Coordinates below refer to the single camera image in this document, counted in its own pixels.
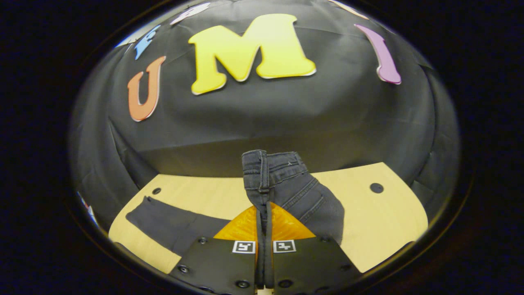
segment black fabric backdrop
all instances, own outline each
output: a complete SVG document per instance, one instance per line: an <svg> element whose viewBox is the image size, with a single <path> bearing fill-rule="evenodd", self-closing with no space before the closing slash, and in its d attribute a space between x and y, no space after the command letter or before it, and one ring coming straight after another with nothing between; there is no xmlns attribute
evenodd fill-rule
<svg viewBox="0 0 524 295"><path fill-rule="evenodd" d="M221 90L195 96L194 45L189 38L224 25L242 35L257 16L285 13L306 57L309 77L238 83L227 74ZM100 61L79 93L71 119L75 186L109 225L157 173L242 177L240 155L296 151L310 172L385 162L424 205L428 219L452 192L459 163L459 131L445 87L429 63L400 36L327 0L211 1L209 8L171 26L161 23L135 60L135 44L115 48ZM402 83L381 81L366 26L384 37ZM127 83L155 59L160 95L142 122L129 115ZM227 71L218 62L219 72ZM140 97L147 97L147 74Z"/></svg>
<svg viewBox="0 0 524 295"><path fill-rule="evenodd" d="M7 189L2 207L2 293L173 293L105 255L61 201L74 192L66 122L77 92L75 71L107 36L156 3L2 2L3 94L12 99L2 108ZM365 293L521 292L517 5L452 0L369 3L385 12L391 26L412 40L443 76L462 130L461 175L473 169L476 174L469 199L442 238Z"/></svg>

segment jeans seam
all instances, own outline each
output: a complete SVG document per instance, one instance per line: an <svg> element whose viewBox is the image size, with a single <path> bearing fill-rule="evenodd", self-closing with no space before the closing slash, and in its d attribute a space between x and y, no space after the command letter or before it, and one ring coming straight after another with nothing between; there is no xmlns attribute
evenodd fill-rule
<svg viewBox="0 0 524 295"><path fill-rule="evenodd" d="M325 203L325 201L326 200L324 198L324 195L320 194L320 200L317 203L315 203L315 205L313 205L311 209L309 209L306 213L304 213L304 215L302 215L299 218L299 221L302 222L303 224L308 222L309 218L313 216L313 214Z"/></svg>
<svg viewBox="0 0 524 295"><path fill-rule="evenodd" d="M306 184L300 191L298 191L294 196L289 198L284 204L282 204L282 208L285 210L288 210L289 208L293 207L294 204L296 204L304 195L306 195L312 188L316 186L316 184L319 181L316 178L313 178L308 184Z"/></svg>
<svg viewBox="0 0 524 295"><path fill-rule="evenodd" d="M288 179L291 179L291 178L293 178L293 177L299 176L300 174L305 173L305 172L307 172L307 171L308 171L308 170L306 169L306 170L304 170L304 171L297 172L297 173L293 174L292 176L288 176L288 177L286 177L286 178L283 178L283 179L281 179L279 182L276 182L276 183L275 183L273 186L271 186L271 187L275 187L277 184L282 183L282 182L284 182L284 181L286 181L286 180L288 180Z"/></svg>
<svg viewBox="0 0 524 295"><path fill-rule="evenodd" d="M246 174L258 174L258 173L260 173L260 169L243 170L243 173L244 173L244 175L246 175Z"/></svg>
<svg viewBox="0 0 524 295"><path fill-rule="evenodd" d="M274 167L271 167L269 169L270 172L275 172L277 170L280 170L281 168L285 168L285 167L290 167L290 166L296 166L298 165L299 163L298 162L295 162L295 161L288 161L287 163L283 163L283 164L280 164L280 165L277 165L277 166L274 166Z"/></svg>

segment jeans pocket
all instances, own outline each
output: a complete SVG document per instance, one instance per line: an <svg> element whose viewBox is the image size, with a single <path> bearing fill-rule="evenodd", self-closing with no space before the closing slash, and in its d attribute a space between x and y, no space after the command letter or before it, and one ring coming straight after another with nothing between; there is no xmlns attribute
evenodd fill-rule
<svg viewBox="0 0 524 295"><path fill-rule="evenodd" d="M324 205L326 202L324 196L320 194L320 198L318 201L309 209L307 210L300 218L298 219L302 224L306 224L308 220L315 214L315 212Z"/></svg>
<svg viewBox="0 0 524 295"><path fill-rule="evenodd" d="M296 185L296 181L295 180L298 180L298 181L301 181L303 182L304 180L305 181L308 181L307 183L306 182L303 182L303 183L306 183L306 185L304 185L304 187L302 189L300 189L297 193L295 193L291 198L289 198L287 201L285 201L282 205L280 205L283 209L291 212L291 211L294 211L293 210L293 207L295 206L295 204L298 203L297 207L301 207L301 203L310 203L308 201L306 201L307 199L311 199L311 194L310 196L308 196L308 193L313 189L315 188L315 186L319 183L318 180L316 180L316 178L314 177L311 177L309 175L304 175L302 177L296 177L296 179L292 180L292 181L289 181L286 185L288 186L295 186Z"/></svg>

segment black background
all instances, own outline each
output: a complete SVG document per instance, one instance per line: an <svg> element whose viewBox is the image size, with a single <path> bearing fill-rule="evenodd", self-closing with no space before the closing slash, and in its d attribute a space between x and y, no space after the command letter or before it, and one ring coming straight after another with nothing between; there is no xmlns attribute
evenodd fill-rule
<svg viewBox="0 0 524 295"><path fill-rule="evenodd" d="M7 214L1 293L166 293L106 256L62 202L73 193L65 134L79 65L111 33L158 3L2 2ZM522 293L519 7L473 0L369 3L442 74L460 116L465 169L476 172L470 197L446 234L367 293Z"/></svg>

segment yellow letter m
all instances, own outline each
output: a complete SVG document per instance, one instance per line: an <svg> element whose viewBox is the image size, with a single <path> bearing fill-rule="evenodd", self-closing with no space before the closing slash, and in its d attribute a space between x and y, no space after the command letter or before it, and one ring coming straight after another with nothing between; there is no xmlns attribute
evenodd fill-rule
<svg viewBox="0 0 524 295"><path fill-rule="evenodd" d="M289 14L262 15L253 20L241 37L224 26L203 30L189 39L195 44L195 95L222 88L226 75L219 73L216 60L235 78L247 79L260 48L262 62L256 71L265 79L309 76L315 63L305 57L293 28L296 17Z"/></svg>

